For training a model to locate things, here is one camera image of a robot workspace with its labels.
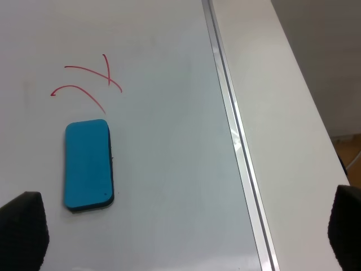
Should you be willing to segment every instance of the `whiteboard eraser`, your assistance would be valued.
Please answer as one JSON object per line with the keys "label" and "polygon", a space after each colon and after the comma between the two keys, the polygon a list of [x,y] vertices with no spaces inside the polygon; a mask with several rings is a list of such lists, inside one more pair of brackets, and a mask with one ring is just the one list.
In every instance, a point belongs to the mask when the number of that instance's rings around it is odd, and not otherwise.
{"label": "whiteboard eraser", "polygon": [[64,204],[71,212],[114,201],[111,138],[105,120],[71,123],[65,130]]}

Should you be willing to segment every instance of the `whiteboard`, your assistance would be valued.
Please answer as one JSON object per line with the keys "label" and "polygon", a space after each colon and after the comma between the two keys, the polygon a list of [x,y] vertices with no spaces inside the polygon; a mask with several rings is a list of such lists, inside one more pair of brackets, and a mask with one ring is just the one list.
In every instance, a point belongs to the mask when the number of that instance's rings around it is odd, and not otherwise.
{"label": "whiteboard", "polygon": [[[41,192],[42,270],[261,270],[201,1],[3,1],[0,37],[0,204]],[[64,131],[91,119],[115,201],[74,215]]]}

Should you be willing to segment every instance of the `white surface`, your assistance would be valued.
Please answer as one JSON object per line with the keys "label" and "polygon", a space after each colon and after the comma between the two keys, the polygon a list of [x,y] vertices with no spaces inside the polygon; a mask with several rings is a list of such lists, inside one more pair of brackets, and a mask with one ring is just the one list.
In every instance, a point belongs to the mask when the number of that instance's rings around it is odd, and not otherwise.
{"label": "white surface", "polygon": [[329,135],[361,133],[361,1],[272,2]]}
{"label": "white surface", "polygon": [[216,0],[280,270],[341,270],[327,238],[336,153],[269,0]]}
{"label": "white surface", "polygon": [[[42,270],[260,270],[201,1],[0,4],[0,205],[43,196]],[[106,74],[123,93],[79,65]],[[77,89],[91,93],[106,115]],[[65,127],[105,118],[115,201],[62,206]]]}

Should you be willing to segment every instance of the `red drawing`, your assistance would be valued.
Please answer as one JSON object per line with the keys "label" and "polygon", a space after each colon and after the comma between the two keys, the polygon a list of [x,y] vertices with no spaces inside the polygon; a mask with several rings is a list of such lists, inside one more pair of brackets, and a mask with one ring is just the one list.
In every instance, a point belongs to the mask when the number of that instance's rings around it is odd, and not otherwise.
{"label": "red drawing", "polygon": [[100,105],[100,103],[98,103],[98,101],[96,99],[94,99],[93,96],[91,96],[88,92],[86,92],[84,89],[78,87],[78,86],[74,86],[74,85],[66,85],[66,86],[61,86],[59,88],[57,88],[56,90],[54,90],[50,96],[55,96],[55,93],[59,90],[59,89],[63,89],[63,88],[77,88],[80,89],[82,92],[84,92],[86,95],[88,95],[99,107],[100,109],[104,112],[105,114],[105,110],[103,109],[103,107]]}
{"label": "red drawing", "polygon": [[[108,79],[108,86],[110,86],[110,85],[111,85],[111,82],[112,82],[112,83],[114,83],[114,84],[120,89],[120,92],[123,92],[123,91],[122,91],[122,88],[120,87],[120,85],[118,85],[115,81],[113,81],[113,80],[111,79],[111,70],[110,70],[110,67],[109,67],[109,62],[108,62],[107,56],[106,56],[105,54],[103,54],[103,56],[104,56],[104,59],[105,59],[105,63],[107,64],[108,76],[102,75],[102,74],[99,73],[99,72],[92,71],[91,69],[87,69],[87,68],[79,67],[79,66],[65,66],[64,68],[83,69],[83,70],[85,70],[85,71],[95,73],[96,75],[99,75],[99,76],[102,76],[102,77]],[[79,87],[79,86],[75,86],[75,85],[61,86],[61,87],[57,88],[56,90],[54,90],[54,91],[50,94],[50,96],[55,96],[55,93],[56,93],[59,89],[68,88],[68,87],[80,89],[82,92],[84,92],[86,95],[88,95],[88,96],[100,107],[100,109],[102,109],[102,111],[103,111],[104,114],[105,114],[105,110],[104,110],[103,107],[100,105],[100,103],[98,103],[98,101],[97,101],[96,99],[94,99],[93,96],[91,96],[88,92],[86,92],[84,89],[82,89],[82,88]]]}

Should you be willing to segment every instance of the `red marker line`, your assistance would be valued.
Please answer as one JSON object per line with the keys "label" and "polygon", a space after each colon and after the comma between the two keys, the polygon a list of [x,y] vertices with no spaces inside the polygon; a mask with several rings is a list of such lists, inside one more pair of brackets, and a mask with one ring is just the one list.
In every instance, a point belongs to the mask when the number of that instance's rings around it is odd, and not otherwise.
{"label": "red marker line", "polygon": [[109,77],[107,77],[107,76],[105,76],[105,75],[102,75],[102,74],[99,73],[99,72],[95,72],[95,71],[92,71],[91,69],[87,69],[87,68],[83,68],[83,67],[79,67],[79,66],[65,66],[64,68],[84,69],[84,70],[86,70],[86,71],[88,71],[88,72],[95,73],[96,75],[102,76],[102,77],[104,77],[105,79],[110,80],[110,82],[113,82],[113,83],[120,89],[120,92],[123,92],[123,91],[122,91],[122,88],[120,87],[120,85],[118,85],[114,80],[110,79]]}
{"label": "red marker line", "polygon": [[50,96],[55,96],[55,93],[59,90],[59,89],[63,89],[63,88],[77,88],[77,89],[80,89],[82,92],[84,92],[86,95],[88,95],[99,107],[100,109],[104,112],[105,114],[105,111],[103,109],[103,107],[98,103],[98,101],[96,99],[93,98],[93,96],[91,96],[88,92],[86,92],[84,89],[78,87],[78,86],[74,86],[74,85],[66,85],[66,86],[61,86],[59,88],[57,88],[56,90],[54,90]]}
{"label": "red marker line", "polygon": [[105,58],[105,62],[107,64],[107,69],[108,69],[108,86],[111,85],[111,69],[109,68],[109,62],[107,59],[107,56],[105,54],[103,54],[104,58]]}

